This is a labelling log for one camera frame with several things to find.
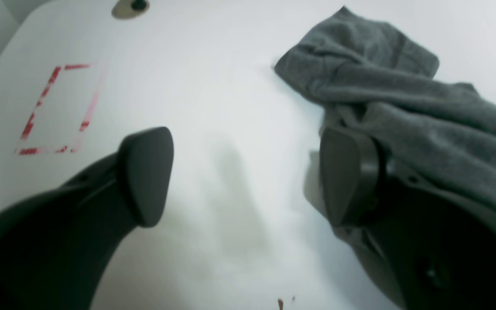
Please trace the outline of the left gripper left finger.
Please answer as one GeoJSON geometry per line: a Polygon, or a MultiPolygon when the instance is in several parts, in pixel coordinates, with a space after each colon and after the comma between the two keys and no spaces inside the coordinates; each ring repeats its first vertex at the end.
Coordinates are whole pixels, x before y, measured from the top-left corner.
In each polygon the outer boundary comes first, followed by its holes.
{"type": "Polygon", "coordinates": [[[0,310],[88,310],[120,242],[163,216],[174,160],[163,126],[58,188],[0,212],[0,310]]]}

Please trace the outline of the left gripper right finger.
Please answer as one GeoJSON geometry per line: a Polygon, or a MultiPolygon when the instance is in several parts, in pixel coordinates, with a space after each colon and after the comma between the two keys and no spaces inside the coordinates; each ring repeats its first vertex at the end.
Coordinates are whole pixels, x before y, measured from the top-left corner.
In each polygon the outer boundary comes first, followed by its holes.
{"type": "Polygon", "coordinates": [[[496,310],[496,211],[423,178],[362,132],[323,130],[329,223],[382,262],[407,310],[496,310]]]}

